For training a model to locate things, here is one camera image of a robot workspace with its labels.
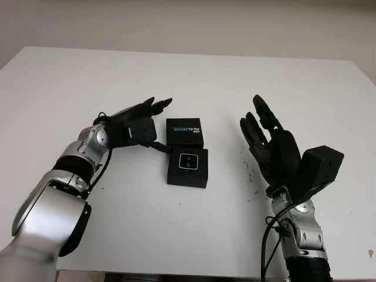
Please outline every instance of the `camera lens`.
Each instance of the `camera lens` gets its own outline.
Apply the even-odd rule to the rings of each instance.
[[[196,170],[199,166],[198,155],[180,154],[179,167],[181,169]]]

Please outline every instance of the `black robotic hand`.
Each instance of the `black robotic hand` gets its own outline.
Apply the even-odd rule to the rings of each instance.
[[[154,97],[115,113],[113,116],[106,116],[102,113],[103,115],[98,116],[93,124],[100,122],[106,124],[105,130],[111,148],[143,145],[165,152],[166,146],[154,142],[157,139],[157,133],[152,116],[162,113],[163,109],[172,102],[172,98],[153,102]]]
[[[256,95],[253,103],[262,127],[270,133],[270,141],[250,112],[240,120],[240,127],[270,185],[266,191],[268,197],[272,198],[283,187],[291,202],[300,204],[334,181],[344,157],[342,153],[320,146],[305,151],[301,158],[294,136],[283,129],[265,101]]]

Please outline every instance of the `robotic hand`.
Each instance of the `robotic hand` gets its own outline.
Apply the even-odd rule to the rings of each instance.
[[[153,104],[150,98],[113,116],[100,115],[93,126],[81,131],[17,212],[14,239],[0,252],[2,282],[54,281],[58,257],[74,251],[82,238],[91,213],[86,199],[107,168],[112,149],[143,145],[168,151],[155,142],[151,117],[171,101]],[[106,164],[90,184],[107,153]]]
[[[283,255],[291,282],[332,281],[323,243],[323,233],[314,218],[311,196],[334,181],[344,155],[327,146],[304,152],[302,158],[294,136],[282,128],[261,97],[253,98],[262,127],[270,133],[268,142],[255,117],[249,112],[240,121],[241,130],[256,159],[261,174],[270,185],[267,196],[272,198],[274,217],[267,221],[261,248],[261,280],[282,243]],[[265,264],[267,236],[271,229],[279,240]]]

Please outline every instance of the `silver metal joint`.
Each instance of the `silver metal joint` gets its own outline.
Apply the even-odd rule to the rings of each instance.
[[[96,169],[103,155],[108,151],[108,136],[103,124],[83,129],[60,157],[77,156],[87,160]]]
[[[273,197],[272,208],[277,214],[291,204],[287,191],[281,190]],[[284,258],[321,257],[327,258],[323,232],[314,218],[314,205],[308,200],[286,212],[279,221],[290,236],[282,240]]]

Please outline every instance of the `table surface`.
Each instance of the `table surface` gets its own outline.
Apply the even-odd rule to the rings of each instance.
[[[200,118],[207,188],[167,185],[156,150],[114,150],[83,239],[58,268],[258,277],[270,200],[239,120],[259,94],[301,151],[345,154],[313,197],[316,219],[334,278],[376,278],[376,90],[352,62],[27,47],[0,71],[0,92],[0,249],[28,193],[99,112],[172,97],[154,118],[158,140],[166,118]],[[268,274],[287,275],[281,251]]]

